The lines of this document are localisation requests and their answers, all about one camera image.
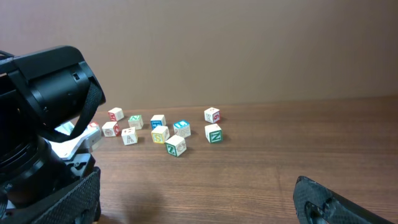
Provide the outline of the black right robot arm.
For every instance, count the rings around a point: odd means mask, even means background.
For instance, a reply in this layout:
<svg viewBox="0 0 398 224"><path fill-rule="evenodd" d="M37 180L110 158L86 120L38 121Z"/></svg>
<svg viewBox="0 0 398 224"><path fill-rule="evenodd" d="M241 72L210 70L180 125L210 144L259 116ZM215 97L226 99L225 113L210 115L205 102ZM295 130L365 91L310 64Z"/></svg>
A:
<svg viewBox="0 0 398 224"><path fill-rule="evenodd" d="M397 98L98 113L81 52L1 52L3 223L396 223Z"/></svg>

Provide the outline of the green N block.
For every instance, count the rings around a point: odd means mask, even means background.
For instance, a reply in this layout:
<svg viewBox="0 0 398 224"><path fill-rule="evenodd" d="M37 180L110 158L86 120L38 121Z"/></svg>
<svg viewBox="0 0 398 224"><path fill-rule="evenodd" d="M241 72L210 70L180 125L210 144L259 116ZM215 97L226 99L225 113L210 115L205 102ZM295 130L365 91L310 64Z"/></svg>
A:
<svg viewBox="0 0 398 224"><path fill-rule="evenodd" d="M144 126L144 122L142 119L142 115L132 115L129 119L128 119L128 124L130 128L135 128L135 129L142 129Z"/></svg>

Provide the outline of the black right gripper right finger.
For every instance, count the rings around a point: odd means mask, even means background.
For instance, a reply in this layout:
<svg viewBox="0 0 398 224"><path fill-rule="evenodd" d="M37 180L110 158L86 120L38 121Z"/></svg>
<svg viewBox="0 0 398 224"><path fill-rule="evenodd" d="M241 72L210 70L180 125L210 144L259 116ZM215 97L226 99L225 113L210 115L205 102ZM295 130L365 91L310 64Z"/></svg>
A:
<svg viewBox="0 0 398 224"><path fill-rule="evenodd" d="M293 201L301 224L392 224L306 176L298 177Z"/></svg>

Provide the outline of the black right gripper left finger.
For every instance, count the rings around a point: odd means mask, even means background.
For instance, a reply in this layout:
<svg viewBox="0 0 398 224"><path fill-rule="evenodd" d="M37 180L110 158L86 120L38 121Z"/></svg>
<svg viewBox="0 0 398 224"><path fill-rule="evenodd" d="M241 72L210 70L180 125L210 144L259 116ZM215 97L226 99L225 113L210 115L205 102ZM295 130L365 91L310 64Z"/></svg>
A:
<svg viewBox="0 0 398 224"><path fill-rule="evenodd" d="M1 196L1 223L93 223L101 215L101 170L55 190L50 176L28 180Z"/></svg>

